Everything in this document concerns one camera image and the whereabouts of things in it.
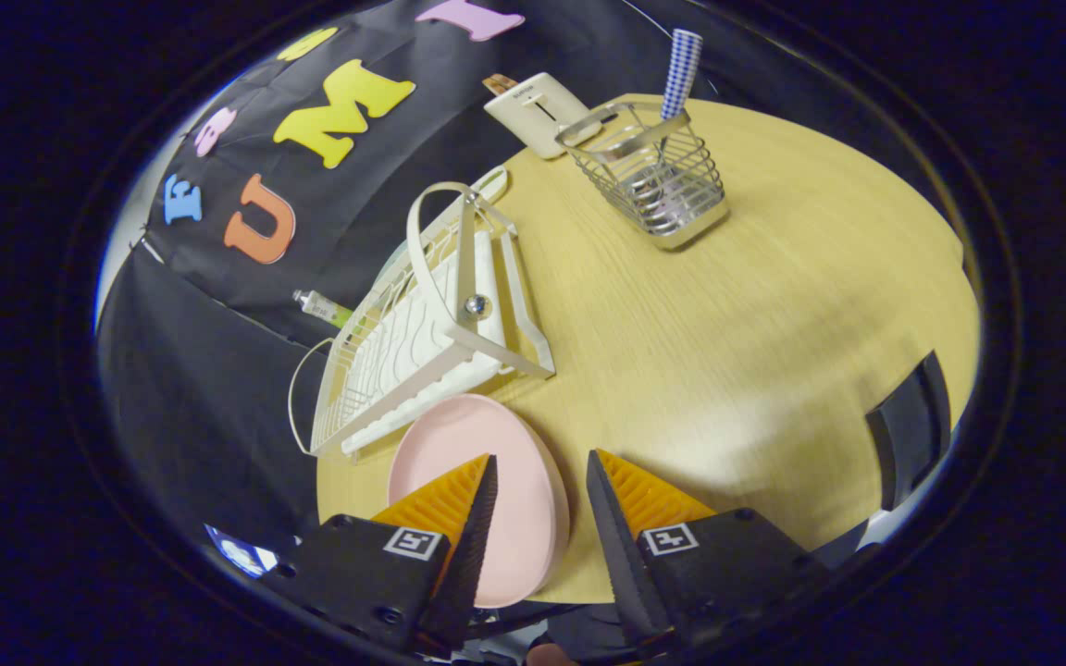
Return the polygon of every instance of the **pink letter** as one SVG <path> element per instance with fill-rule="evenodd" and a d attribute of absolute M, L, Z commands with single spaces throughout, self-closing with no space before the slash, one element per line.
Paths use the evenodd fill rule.
<path fill-rule="evenodd" d="M 439 20 L 456 25 L 471 33 L 471 42 L 487 42 L 495 35 L 524 22 L 520 14 L 499 14 L 470 4 L 467 0 L 447 0 L 426 10 L 415 21 Z"/>

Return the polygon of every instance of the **wire basket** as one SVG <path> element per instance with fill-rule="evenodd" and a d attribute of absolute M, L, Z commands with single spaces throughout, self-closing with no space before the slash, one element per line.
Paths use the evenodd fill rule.
<path fill-rule="evenodd" d="M 677 248 L 722 220 L 729 208 L 723 180 L 706 142 L 684 110 L 660 119 L 660 104 L 617 101 L 559 132 L 559 144 L 611 206 L 648 233 L 656 245 Z M 571 146 L 603 118 L 609 131 L 586 147 Z"/>

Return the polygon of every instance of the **pink plate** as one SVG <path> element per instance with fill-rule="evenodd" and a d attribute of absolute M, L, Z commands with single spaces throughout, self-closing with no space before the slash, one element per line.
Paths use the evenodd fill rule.
<path fill-rule="evenodd" d="M 496 455 L 496 506 L 474 595 L 478 607 L 501 607 L 544 585 L 566 549 L 566 491 L 545 443 L 491 397 L 447 397 L 418 418 L 389 470 L 389 505 L 477 458 Z"/>

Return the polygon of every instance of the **checkered utensil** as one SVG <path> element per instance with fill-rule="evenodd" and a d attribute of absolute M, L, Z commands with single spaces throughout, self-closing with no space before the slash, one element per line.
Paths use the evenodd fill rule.
<path fill-rule="evenodd" d="M 664 84 L 664 104 L 661 117 L 668 119 L 681 113 L 685 98 L 690 97 L 693 77 L 698 72 L 701 56 L 701 35 L 689 30 L 673 31 L 673 55 L 669 56 L 669 78 Z"/>

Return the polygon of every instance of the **light wood surface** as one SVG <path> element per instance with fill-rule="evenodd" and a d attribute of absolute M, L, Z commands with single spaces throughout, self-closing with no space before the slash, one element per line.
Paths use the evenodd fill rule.
<path fill-rule="evenodd" d="M 863 415 L 932 350 L 953 425 L 972 387 L 978 305 L 935 208 L 815 131 L 711 101 L 687 109 L 731 214 L 681 251 L 640 237 L 570 157 L 526 149 L 504 163 L 496 206 L 520 232 L 558 375 L 478 392 L 542 435 L 570 499 L 570 545 L 533 600 L 613 601 L 585 490 L 593 448 L 715 510 L 752 506 L 812 549 L 879 508 Z M 402 435 L 356 466 L 338 451 L 320 460 L 321 519 L 385 508 Z"/>

